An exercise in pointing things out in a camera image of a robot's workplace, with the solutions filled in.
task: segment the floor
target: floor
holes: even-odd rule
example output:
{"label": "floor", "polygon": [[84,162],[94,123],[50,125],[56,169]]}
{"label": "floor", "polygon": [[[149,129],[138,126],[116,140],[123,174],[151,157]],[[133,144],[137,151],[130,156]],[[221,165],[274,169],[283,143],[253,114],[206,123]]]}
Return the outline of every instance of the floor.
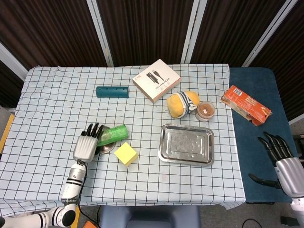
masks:
{"label": "floor", "polygon": [[[6,122],[10,114],[0,107],[0,136],[4,131]],[[291,125],[293,134],[304,133],[304,119]],[[92,219],[97,218],[99,207],[83,207],[82,211]],[[202,206],[200,207],[200,219],[202,228],[241,228],[246,219],[257,220],[263,228],[285,228],[280,224],[280,216],[293,216],[293,212],[288,203],[276,203],[274,205],[262,204],[242,204],[234,209],[226,210],[220,205]],[[80,216],[78,227],[82,228],[87,222],[84,216]],[[260,226],[253,222],[248,221],[244,228],[259,228]]]}

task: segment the robotic arm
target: robotic arm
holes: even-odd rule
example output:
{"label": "robotic arm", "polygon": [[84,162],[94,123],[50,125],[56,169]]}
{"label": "robotic arm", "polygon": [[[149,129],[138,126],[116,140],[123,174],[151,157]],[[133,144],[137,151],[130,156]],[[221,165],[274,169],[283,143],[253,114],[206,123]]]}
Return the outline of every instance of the robotic arm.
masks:
{"label": "robotic arm", "polygon": [[64,207],[56,207],[47,212],[41,212],[18,218],[0,217],[0,228],[48,228],[50,225],[69,227],[75,220],[76,205],[79,204],[82,186],[86,180],[86,163],[92,161],[98,138],[103,125],[98,128],[98,123],[90,124],[87,131],[82,131],[74,149],[73,158],[76,164],[72,165],[65,188],[61,195]]}
{"label": "robotic arm", "polygon": [[275,167],[278,181],[263,180],[252,173],[249,177],[258,184],[266,185],[283,192],[292,198],[291,208],[301,227],[304,227],[304,168],[297,157],[290,152],[289,146],[280,136],[264,132],[268,142],[258,137],[264,145],[268,156]]}

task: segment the product box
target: product box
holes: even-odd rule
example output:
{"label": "product box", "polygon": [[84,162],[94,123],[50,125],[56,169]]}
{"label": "product box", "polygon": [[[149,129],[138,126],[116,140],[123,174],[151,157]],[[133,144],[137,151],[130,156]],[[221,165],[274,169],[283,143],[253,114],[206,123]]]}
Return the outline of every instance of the product box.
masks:
{"label": "product box", "polygon": [[133,83],[154,103],[181,82],[181,77],[161,59],[133,78]]}
{"label": "product box", "polygon": [[259,126],[271,115],[270,109],[244,93],[235,85],[222,96],[221,100],[237,113]]}

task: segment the gray chair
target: gray chair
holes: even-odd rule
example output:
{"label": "gray chair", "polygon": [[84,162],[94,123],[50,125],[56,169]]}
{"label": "gray chair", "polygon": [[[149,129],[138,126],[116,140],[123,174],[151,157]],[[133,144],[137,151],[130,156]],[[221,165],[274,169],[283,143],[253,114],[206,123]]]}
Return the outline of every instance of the gray chair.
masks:
{"label": "gray chair", "polygon": [[103,206],[102,228],[200,228],[199,206]]}

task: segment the yellow cube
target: yellow cube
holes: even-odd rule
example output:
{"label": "yellow cube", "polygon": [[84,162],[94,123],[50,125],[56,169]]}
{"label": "yellow cube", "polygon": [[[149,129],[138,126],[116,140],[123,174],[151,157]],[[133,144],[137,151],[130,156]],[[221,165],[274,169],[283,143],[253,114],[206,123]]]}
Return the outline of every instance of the yellow cube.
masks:
{"label": "yellow cube", "polygon": [[125,166],[130,165],[138,156],[136,151],[127,142],[119,147],[114,154]]}

